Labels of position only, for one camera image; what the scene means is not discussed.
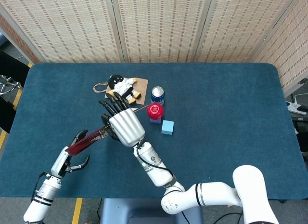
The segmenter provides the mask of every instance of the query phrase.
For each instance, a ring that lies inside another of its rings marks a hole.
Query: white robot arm
[[[121,104],[120,109],[115,106],[113,110],[107,102],[103,104],[112,116],[109,122],[121,143],[133,147],[135,157],[154,185],[166,188],[161,201],[165,212],[176,214],[194,206],[236,205],[243,207],[245,224],[279,224],[268,202],[262,172],[254,166],[235,169],[235,189],[222,182],[213,182],[194,184],[185,191],[151,144],[143,140],[145,131],[134,112],[127,108],[119,94],[115,96]]]
[[[83,130],[79,132],[73,139],[71,145],[84,138],[87,131],[88,130]],[[62,149],[57,160],[51,168],[51,173],[42,173],[40,175],[40,177],[46,175],[47,179],[44,180],[43,185],[38,191],[33,191],[34,193],[32,194],[31,204],[24,214],[25,224],[42,224],[54,198],[56,197],[58,191],[61,189],[62,179],[64,178],[65,174],[67,172],[81,170],[87,165],[90,158],[89,156],[86,157],[82,164],[77,166],[70,166],[71,156],[69,156],[68,152],[66,151],[67,148],[68,147],[66,146]]]

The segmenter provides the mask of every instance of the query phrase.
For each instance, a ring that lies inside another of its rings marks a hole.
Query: blue tablecloth
[[[39,64],[28,74],[11,134],[0,161],[0,196],[30,197],[38,175],[50,172],[65,145],[82,129],[102,126],[102,93],[93,85],[112,74],[162,86],[164,119],[172,135],[137,116],[162,161],[189,188],[222,181],[251,164],[264,174],[269,199],[308,197],[308,173],[286,108],[277,70],[269,64]],[[63,179],[60,197],[160,198],[133,149],[110,137],[72,158],[90,154],[86,168]]]

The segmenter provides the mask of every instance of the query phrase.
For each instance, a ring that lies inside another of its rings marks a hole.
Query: white plush toy
[[[141,97],[140,92],[133,88],[133,83],[137,82],[136,78],[124,78],[121,75],[112,75],[108,80],[108,86],[111,90],[108,92],[113,95],[114,92],[119,93],[127,99],[129,104],[136,103],[136,99]]]

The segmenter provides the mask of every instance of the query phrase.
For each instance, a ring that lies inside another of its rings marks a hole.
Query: blue can
[[[164,104],[164,101],[165,101],[164,89],[159,86],[153,87],[151,94],[151,102],[159,103],[162,106]]]

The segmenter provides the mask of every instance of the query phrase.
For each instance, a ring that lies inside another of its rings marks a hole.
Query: light blue block
[[[173,125],[173,121],[163,120],[162,134],[172,135]]]

